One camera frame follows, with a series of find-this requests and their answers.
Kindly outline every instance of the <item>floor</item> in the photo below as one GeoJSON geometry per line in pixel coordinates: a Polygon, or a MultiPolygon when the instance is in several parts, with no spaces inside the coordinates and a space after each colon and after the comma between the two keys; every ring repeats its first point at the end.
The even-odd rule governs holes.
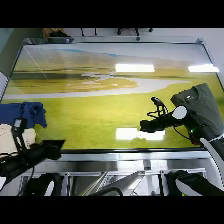
{"type": "MultiPolygon", "coordinates": [[[[71,36],[81,36],[80,28],[65,28],[71,36]]],[[[94,28],[84,28],[85,36],[94,35],[94,28]]],[[[148,28],[140,29],[141,36],[193,36],[203,38],[206,42],[216,66],[224,79],[224,28],[154,28],[152,33],[148,28]]],[[[97,28],[98,36],[117,36],[117,28],[97,28]]],[[[122,36],[136,35],[134,30],[122,31],[122,36]]]]}

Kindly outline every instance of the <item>clothing pile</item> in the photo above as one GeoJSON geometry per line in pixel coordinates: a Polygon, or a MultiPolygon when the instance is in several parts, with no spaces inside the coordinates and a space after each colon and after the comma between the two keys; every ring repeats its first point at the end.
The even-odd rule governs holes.
{"type": "Polygon", "coordinates": [[[29,146],[35,143],[36,133],[33,129],[35,124],[40,124],[43,128],[47,126],[45,112],[43,104],[40,102],[0,104],[0,153],[17,151],[11,133],[16,118],[27,119],[23,138],[29,149],[29,146]]]}

